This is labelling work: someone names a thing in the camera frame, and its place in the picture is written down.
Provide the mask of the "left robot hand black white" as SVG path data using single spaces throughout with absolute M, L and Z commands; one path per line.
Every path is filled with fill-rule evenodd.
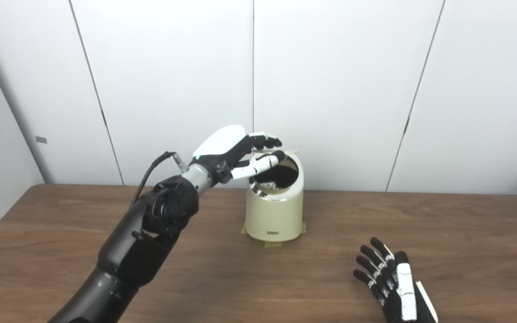
M 281 146 L 281 140 L 267 132 L 248 134 L 242 125 L 225 126 L 194 151 L 191 165 L 203 168 L 213 187 L 274 168 L 286 158 Z

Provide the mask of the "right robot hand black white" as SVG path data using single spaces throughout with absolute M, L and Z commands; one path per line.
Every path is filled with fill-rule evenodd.
M 386 323 L 438 323 L 439 317 L 421 281 L 414 280 L 408 255 L 392 252 L 377 237 L 363 244 L 353 277 L 379 303 Z

